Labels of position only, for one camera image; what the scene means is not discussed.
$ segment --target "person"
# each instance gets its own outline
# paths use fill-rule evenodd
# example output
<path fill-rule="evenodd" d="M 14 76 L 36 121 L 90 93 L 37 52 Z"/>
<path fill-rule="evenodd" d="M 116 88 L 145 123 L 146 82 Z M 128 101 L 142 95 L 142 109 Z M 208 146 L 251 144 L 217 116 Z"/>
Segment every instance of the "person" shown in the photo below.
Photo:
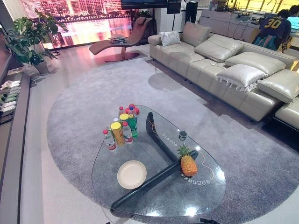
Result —
<path fill-rule="evenodd" d="M 291 6 L 289 9 L 290 16 L 298 17 L 299 15 L 299 6 Z"/>
<path fill-rule="evenodd" d="M 299 16 L 299 6 L 292 6 L 289 9 L 290 16 L 291 17 L 298 17 Z M 289 36 L 284 42 L 281 44 L 281 52 L 284 52 L 288 48 L 291 47 L 293 41 L 293 37 Z"/>
<path fill-rule="evenodd" d="M 191 19 L 192 23 L 196 22 L 198 0 L 184 0 L 186 4 L 185 24 Z"/>
<path fill-rule="evenodd" d="M 290 36 L 291 22 L 287 19 L 289 15 L 289 10 L 283 9 L 277 16 L 267 17 L 261 24 L 261 32 L 252 43 L 271 50 L 278 50 L 281 43 Z"/>

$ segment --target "white plate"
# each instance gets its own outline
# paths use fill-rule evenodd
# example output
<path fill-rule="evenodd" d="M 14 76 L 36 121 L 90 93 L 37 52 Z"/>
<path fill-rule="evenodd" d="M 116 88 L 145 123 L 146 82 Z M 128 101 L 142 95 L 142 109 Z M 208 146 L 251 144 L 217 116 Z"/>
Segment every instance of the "white plate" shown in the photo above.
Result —
<path fill-rule="evenodd" d="M 117 181 L 125 189 L 138 188 L 146 178 L 146 168 L 142 162 L 131 160 L 121 165 Z"/>

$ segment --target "green bottle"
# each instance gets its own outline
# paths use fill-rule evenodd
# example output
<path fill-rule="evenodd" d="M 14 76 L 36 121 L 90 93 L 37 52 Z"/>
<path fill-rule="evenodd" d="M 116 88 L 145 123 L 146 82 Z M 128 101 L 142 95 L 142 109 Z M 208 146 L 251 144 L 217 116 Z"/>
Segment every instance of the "green bottle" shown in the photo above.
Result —
<path fill-rule="evenodd" d="M 138 131 L 137 131 L 137 122 L 134 119 L 133 114 L 129 115 L 129 120 L 128 120 L 128 124 L 131 128 L 131 132 L 132 132 L 132 137 L 133 138 L 137 138 L 138 137 Z"/>

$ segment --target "gray rug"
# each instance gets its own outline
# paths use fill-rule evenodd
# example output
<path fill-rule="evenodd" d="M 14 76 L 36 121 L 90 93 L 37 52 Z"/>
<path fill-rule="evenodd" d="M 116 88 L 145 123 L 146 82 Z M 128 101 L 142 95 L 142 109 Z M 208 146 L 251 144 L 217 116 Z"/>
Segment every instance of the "gray rug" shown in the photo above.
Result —
<path fill-rule="evenodd" d="M 299 185 L 299 155 L 231 107 L 194 88 L 148 58 L 105 64 L 90 70 L 55 101 L 48 120 L 53 159 L 84 195 L 99 203 L 91 182 L 101 131 L 120 105 L 146 105 L 205 148 L 225 172 L 222 204 L 200 217 L 243 223 L 278 207 Z M 198 222 L 198 217 L 135 217 L 147 223 Z"/>

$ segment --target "brown lounge chair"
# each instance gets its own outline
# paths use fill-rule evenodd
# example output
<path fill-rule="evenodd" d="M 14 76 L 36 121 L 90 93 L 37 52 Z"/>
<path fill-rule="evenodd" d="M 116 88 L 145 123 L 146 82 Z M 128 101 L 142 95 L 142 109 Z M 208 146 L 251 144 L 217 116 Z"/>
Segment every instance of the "brown lounge chair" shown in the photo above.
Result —
<path fill-rule="evenodd" d="M 151 20 L 151 18 L 139 17 L 134 24 L 131 35 L 127 38 L 127 43 L 125 44 L 113 44 L 110 43 L 109 40 L 104 40 L 94 43 L 89 47 L 89 50 L 96 55 L 106 48 L 121 47 L 120 55 L 114 55 L 112 58 L 107 58 L 105 59 L 105 62 L 117 62 L 137 57 L 139 56 L 139 53 L 126 53 L 126 48 L 136 45 L 142 39 L 144 31 Z"/>

